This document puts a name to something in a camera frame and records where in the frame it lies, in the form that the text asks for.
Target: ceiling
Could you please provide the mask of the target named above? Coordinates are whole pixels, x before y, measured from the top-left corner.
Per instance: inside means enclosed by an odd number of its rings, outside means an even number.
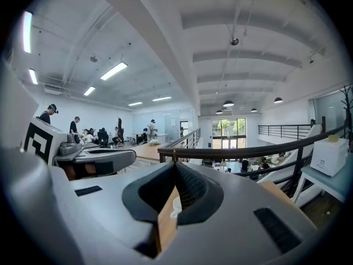
[[[63,97],[129,109],[159,104],[152,99],[183,95],[174,78],[138,32],[105,0],[36,0],[31,53],[23,51],[19,29],[13,66],[18,77],[33,85],[33,68],[40,86],[60,91]],[[100,77],[125,62],[128,67],[103,81]],[[85,97],[90,87],[95,91]],[[143,102],[129,107],[128,104]]]
[[[334,54],[333,29],[311,0],[36,0],[28,10],[33,52],[19,36],[19,78],[29,84],[31,67],[67,97],[94,86],[87,98],[125,108],[172,96],[201,116],[225,100],[234,102],[225,113],[261,112],[293,72]],[[102,81],[121,60],[128,67]]]

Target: window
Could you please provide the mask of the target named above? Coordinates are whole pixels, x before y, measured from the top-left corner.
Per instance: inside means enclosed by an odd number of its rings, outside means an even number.
[[[212,121],[213,149],[246,147],[246,120],[221,119]]]

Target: white box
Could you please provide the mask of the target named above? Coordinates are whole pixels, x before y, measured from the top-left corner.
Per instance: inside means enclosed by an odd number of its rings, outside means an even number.
[[[348,139],[329,142],[328,138],[316,141],[310,167],[329,176],[334,176],[346,163],[348,142]]]

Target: floor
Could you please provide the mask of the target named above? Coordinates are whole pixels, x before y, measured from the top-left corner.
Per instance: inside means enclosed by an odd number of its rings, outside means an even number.
[[[301,207],[301,210],[309,217],[309,219],[320,229],[328,221],[335,218],[342,203],[329,193],[318,195],[309,203]]]

